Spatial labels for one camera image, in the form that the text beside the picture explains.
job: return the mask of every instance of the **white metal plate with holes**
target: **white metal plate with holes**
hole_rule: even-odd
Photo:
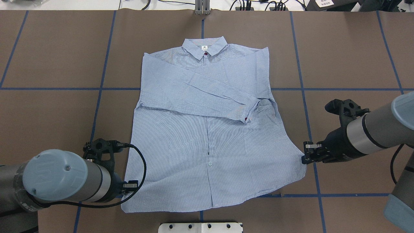
[[[243,224],[242,223],[164,223],[164,224],[161,224],[161,226],[159,226],[158,233],[243,233]]]

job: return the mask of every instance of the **metal clamp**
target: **metal clamp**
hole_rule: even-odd
[[[210,10],[210,0],[195,0],[195,10],[196,15],[209,15]]]

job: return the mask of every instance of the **white floor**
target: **white floor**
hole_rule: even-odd
[[[31,1],[14,0],[14,2],[0,2],[0,10],[117,10],[121,8],[130,8],[134,10],[142,9],[147,0],[36,0],[35,2],[43,1],[41,5],[36,5]],[[194,0],[176,0],[179,2],[191,2]],[[218,10],[229,10],[233,0],[210,0],[210,7]],[[240,6],[237,1],[233,6],[233,10]],[[267,3],[252,2],[252,7],[255,10],[264,10]],[[414,7],[405,4],[404,0],[398,5],[400,9],[407,12],[413,12]],[[286,7],[290,11],[303,11],[302,6],[296,0],[288,0]],[[151,0],[148,10],[182,10],[194,9],[194,5],[160,2],[158,0]],[[358,11],[359,5],[354,7],[352,11]]]

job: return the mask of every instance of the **shirt collar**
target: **shirt collar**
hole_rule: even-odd
[[[211,56],[214,56],[218,54],[221,50],[223,50],[224,47],[226,47],[227,45],[226,39],[223,36],[219,38],[207,38],[207,39],[185,39],[182,45],[182,48],[184,48],[187,52],[189,52],[196,59],[201,60],[205,52],[200,47],[195,45],[193,41],[196,42],[196,44],[204,45],[203,44],[204,41],[207,43],[209,40],[214,40],[214,39],[216,39],[216,42],[214,42],[212,45],[208,45],[208,49],[206,50],[206,52],[208,52]]]

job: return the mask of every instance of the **wire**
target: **wire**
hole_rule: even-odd
[[[270,2],[267,4],[267,6],[266,6],[265,11],[267,10],[267,8],[269,7],[269,5],[270,5],[271,3],[274,3],[274,7],[275,7],[275,8],[277,7],[277,2],[276,2],[276,1],[270,1]]]
[[[142,175],[142,180],[141,180],[141,183],[138,185],[137,190],[132,192],[131,195],[129,195],[127,198],[123,199],[122,201],[119,201],[119,202],[116,202],[116,203],[110,204],[110,205],[88,205],[88,204],[76,203],[76,202],[71,202],[71,201],[55,201],[55,202],[51,202],[51,203],[41,204],[34,197],[32,197],[31,195],[29,195],[29,197],[32,199],[32,201],[34,201],[34,203],[36,203],[37,205],[39,205],[40,207],[43,207],[43,208],[47,208],[47,207],[52,206],[52,205],[63,204],[63,205],[79,206],[79,207],[84,207],[84,208],[101,209],[101,208],[109,208],[109,207],[117,206],[117,205],[120,205],[120,204],[128,201],[129,199],[131,199],[138,192],[138,190],[141,188],[142,184],[144,183],[145,176],[147,175],[147,163],[145,162],[144,156],[142,156],[141,151],[136,146],[134,146],[132,144],[129,144],[129,143],[125,143],[125,146],[129,147],[129,148],[134,148],[138,152],[138,154],[141,157],[142,163],[144,164],[144,174]]]
[[[189,4],[189,5],[195,5],[195,3],[190,2],[176,2],[176,1],[165,1],[165,0],[158,0],[159,2],[174,2],[174,3],[182,3],[182,4]]]
[[[234,0],[234,2],[233,2],[233,4],[231,5],[231,7],[230,7],[230,10],[233,8],[233,6],[234,6],[234,4],[237,2],[237,0]]]
[[[149,4],[151,3],[151,0],[148,0],[147,4],[142,8],[141,10],[145,10],[149,7]]]
[[[397,150],[395,151],[394,155],[391,158],[391,163],[390,163],[390,172],[391,172],[391,178],[392,181],[394,182],[394,184],[397,183],[397,180],[395,179],[395,175],[394,175],[394,160],[397,157],[398,153],[400,152],[401,148],[404,146],[404,144],[401,144]]]

